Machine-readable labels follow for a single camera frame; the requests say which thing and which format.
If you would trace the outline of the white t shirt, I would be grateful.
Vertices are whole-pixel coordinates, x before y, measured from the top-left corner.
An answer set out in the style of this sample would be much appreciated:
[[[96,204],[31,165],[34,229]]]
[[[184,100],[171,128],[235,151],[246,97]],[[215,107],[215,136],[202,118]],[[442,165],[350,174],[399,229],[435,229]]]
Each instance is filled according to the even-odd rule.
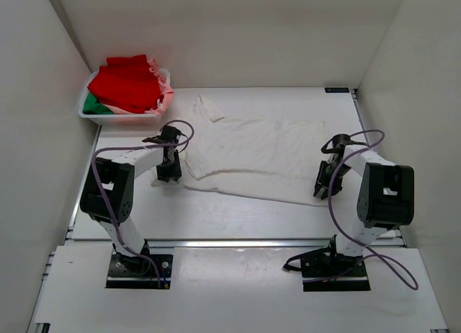
[[[189,190],[325,206],[313,195],[326,141],[323,121],[255,118],[223,112],[200,95],[176,117],[194,136],[179,159],[178,185]]]

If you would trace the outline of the red t shirt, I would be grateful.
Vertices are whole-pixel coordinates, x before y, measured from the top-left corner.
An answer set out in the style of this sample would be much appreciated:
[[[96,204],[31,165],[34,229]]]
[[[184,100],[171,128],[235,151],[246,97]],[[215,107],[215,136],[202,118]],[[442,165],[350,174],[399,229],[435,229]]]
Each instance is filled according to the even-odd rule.
[[[107,58],[88,90],[102,104],[133,114],[156,109],[164,98],[145,55]]]

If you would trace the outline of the pink t shirt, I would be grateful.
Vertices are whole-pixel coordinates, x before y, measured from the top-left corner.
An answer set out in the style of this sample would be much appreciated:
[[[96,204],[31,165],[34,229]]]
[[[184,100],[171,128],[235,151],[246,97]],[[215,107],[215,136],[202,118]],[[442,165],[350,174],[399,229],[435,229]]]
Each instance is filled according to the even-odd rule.
[[[158,107],[156,109],[148,110],[145,113],[160,114],[160,112],[163,112],[166,109],[165,107],[161,107],[160,104],[164,103],[167,107],[169,107],[174,97],[174,91],[171,88],[170,84],[167,82],[167,79],[164,76],[162,76],[161,71],[159,67],[157,66],[156,62],[153,59],[148,59],[148,58],[147,58],[147,62],[151,66],[151,72],[158,78],[158,82],[160,84],[161,92],[164,95],[164,98],[162,102],[158,103]],[[118,107],[111,107],[109,105],[104,105],[104,106],[109,108],[115,114],[133,114],[133,113],[121,110]]]

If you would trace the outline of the white plastic laundry basket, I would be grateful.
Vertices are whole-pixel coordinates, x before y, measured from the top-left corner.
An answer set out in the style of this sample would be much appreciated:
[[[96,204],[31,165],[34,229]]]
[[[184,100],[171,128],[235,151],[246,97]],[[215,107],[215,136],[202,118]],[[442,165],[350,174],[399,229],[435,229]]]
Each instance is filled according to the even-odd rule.
[[[158,120],[160,120],[165,114],[166,111],[168,110],[168,107],[164,104],[161,103],[161,107],[165,107],[166,109],[163,112],[160,112],[160,114],[156,113],[144,113],[144,114],[111,114],[111,115],[101,115],[101,114],[85,114],[83,109],[84,109],[84,103],[86,101],[86,98],[89,94],[89,90],[87,89],[89,83],[97,76],[99,73],[99,69],[96,71],[93,71],[89,78],[87,79],[87,82],[84,84],[80,95],[78,99],[78,115],[79,117],[82,117],[83,119],[88,119],[97,125],[154,125],[157,123]]]

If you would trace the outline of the green t shirt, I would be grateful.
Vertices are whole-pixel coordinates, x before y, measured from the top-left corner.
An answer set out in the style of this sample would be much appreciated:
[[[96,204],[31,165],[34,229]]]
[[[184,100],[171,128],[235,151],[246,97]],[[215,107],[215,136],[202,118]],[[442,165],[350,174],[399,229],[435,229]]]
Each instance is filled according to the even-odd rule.
[[[85,115],[112,115],[113,112],[104,106],[99,100],[89,92],[85,101],[82,112]]]

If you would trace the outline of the aluminium table rail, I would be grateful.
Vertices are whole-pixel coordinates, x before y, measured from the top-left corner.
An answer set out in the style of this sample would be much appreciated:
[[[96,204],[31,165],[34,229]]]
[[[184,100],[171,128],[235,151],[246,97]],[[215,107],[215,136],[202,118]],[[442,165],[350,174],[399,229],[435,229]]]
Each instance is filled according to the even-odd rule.
[[[103,130],[94,150],[138,145],[139,132]],[[341,227],[356,218],[361,177],[344,178],[342,192],[334,197],[334,212]],[[151,175],[135,181],[132,219],[151,246],[178,247],[314,247],[325,244],[337,230],[327,207],[256,200],[214,192],[173,187],[151,187]],[[71,220],[68,238],[74,242],[110,241],[106,231],[79,210]]]

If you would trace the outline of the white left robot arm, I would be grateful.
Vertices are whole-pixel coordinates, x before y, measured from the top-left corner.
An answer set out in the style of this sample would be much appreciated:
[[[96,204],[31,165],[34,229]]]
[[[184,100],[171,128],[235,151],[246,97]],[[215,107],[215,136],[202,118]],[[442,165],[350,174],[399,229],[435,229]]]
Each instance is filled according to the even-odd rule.
[[[151,264],[147,241],[130,217],[133,209],[135,180],[155,169],[157,180],[177,182],[182,176],[176,149],[182,132],[173,126],[143,140],[141,147],[126,150],[113,159],[96,157],[87,175],[80,209],[108,234],[114,251],[125,257],[125,264],[135,274],[142,274]]]

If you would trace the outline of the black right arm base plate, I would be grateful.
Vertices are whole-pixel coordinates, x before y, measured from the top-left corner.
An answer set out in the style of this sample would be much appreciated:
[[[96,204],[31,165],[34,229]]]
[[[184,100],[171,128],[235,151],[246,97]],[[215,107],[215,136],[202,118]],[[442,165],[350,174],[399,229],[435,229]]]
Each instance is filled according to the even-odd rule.
[[[304,292],[371,290],[363,257],[349,257],[338,253],[335,236],[326,247],[289,258],[282,269],[301,273]]]

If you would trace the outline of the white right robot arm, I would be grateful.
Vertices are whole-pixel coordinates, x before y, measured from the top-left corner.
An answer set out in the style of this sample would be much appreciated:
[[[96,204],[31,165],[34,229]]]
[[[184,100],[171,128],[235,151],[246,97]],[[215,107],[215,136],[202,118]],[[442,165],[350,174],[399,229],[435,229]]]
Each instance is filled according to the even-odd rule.
[[[349,266],[348,258],[363,255],[378,237],[411,223],[414,216],[414,170],[378,155],[372,147],[338,134],[321,148],[328,160],[320,164],[313,196],[328,201],[342,190],[344,176],[351,170],[362,178],[357,198],[357,217],[349,232],[332,238],[334,251],[323,257],[323,268],[340,275]]]

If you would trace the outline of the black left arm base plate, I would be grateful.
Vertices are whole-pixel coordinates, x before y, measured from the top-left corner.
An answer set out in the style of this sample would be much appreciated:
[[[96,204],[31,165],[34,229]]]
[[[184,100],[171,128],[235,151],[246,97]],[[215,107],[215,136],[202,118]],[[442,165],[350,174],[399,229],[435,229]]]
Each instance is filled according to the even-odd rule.
[[[109,289],[169,290],[173,254],[150,254],[151,262],[120,254],[112,248],[105,287]]]

